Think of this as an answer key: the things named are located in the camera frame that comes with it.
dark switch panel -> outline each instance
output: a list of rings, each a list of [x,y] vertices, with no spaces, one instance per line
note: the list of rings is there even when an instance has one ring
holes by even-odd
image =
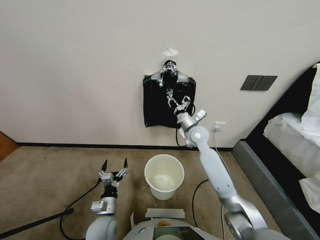
[[[257,86],[259,85],[262,78],[263,78],[263,76],[259,75],[250,90],[255,90],[257,88]]]
[[[277,76],[248,75],[241,90],[267,91],[276,78]]]
[[[257,80],[257,75],[248,75],[247,79],[244,81],[241,90],[250,90],[254,84],[254,82]]]
[[[277,76],[263,76],[262,79],[267,79],[266,84],[263,86],[262,90],[267,91],[273,82],[276,80]]]

bed frame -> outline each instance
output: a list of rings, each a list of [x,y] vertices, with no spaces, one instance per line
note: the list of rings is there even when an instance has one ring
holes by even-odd
[[[299,180],[305,176],[262,134],[275,116],[307,110],[315,72],[315,68],[306,70],[232,150],[282,232],[292,240],[319,240],[320,214],[309,207],[301,190]]]

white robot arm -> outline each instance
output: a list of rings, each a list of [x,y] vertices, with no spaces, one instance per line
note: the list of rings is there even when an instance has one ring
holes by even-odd
[[[209,132],[206,128],[198,126],[198,122],[206,116],[206,112],[200,110],[196,114],[196,117],[193,118],[185,112],[189,102],[190,98],[185,96],[182,104],[178,105],[172,97],[168,96],[168,105],[174,109],[177,123],[181,124],[179,130],[181,136],[190,148],[198,147],[200,161],[208,179],[216,191],[221,204],[229,210],[225,214],[227,226],[236,239],[253,239],[252,237],[258,231],[268,229],[268,226],[257,208],[237,193],[219,155],[215,150],[209,148],[207,144]]]

power cord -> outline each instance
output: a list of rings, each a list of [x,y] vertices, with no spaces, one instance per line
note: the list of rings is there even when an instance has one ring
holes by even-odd
[[[196,106],[193,104],[193,102],[191,102],[191,101],[189,101],[189,102],[190,102],[191,105],[192,105],[193,112],[192,112],[191,116],[193,116],[194,113],[196,112]],[[177,145],[178,145],[179,147],[186,147],[186,146],[187,146],[187,145],[181,146],[181,145],[179,144],[179,142],[178,142],[178,129],[177,129],[177,128],[176,128],[176,143],[177,143]]]
[[[217,154],[219,155],[224,167],[226,168],[229,176],[230,175],[230,171],[225,163],[225,161],[223,160],[222,156],[220,155],[217,147],[216,147],[216,144],[215,144],[215,141],[214,141],[214,136],[215,136],[215,132],[213,132],[213,146],[214,148],[216,149],[216,152]],[[193,209],[193,203],[194,203],[194,196],[196,195],[196,192],[197,192],[197,189],[201,186],[201,184],[207,182],[209,179],[206,179],[204,181],[202,181],[201,183],[198,184],[198,186],[196,187],[196,189],[194,190],[194,193],[193,193],[193,197],[192,197],[192,215],[193,215],[193,221],[194,221],[194,224],[195,226],[198,228],[198,225],[197,225],[197,222],[196,222],[196,219],[195,219],[195,216],[194,216],[194,209]],[[221,205],[221,224],[222,224],[222,233],[223,233],[223,239],[225,240],[226,239],[226,233],[225,233],[225,228],[224,228],[224,219],[223,219],[223,205]]]
[[[83,198],[85,195],[87,195],[89,192],[91,192],[93,189],[95,189],[99,183],[101,183],[101,179],[99,178],[96,185],[94,185],[94,187],[92,187],[89,191],[87,191],[85,194],[83,194],[81,197],[77,198],[73,203],[71,203],[66,209],[65,211],[67,211],[73,204],[75,204],[77,201],[79,201],[81,198]],[[62,218],[63,216],[60,218],[60,222],[59,222],[59,227],[60,227],[60,232],[61,234],[68,240],[85,240],[86,238],[71,238],[69,237],[63,230],[62,227]]]

robot screen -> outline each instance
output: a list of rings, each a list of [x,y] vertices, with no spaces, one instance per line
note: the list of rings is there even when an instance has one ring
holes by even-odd
[[[153,240],[203,240],[190,227],[155,227]]]

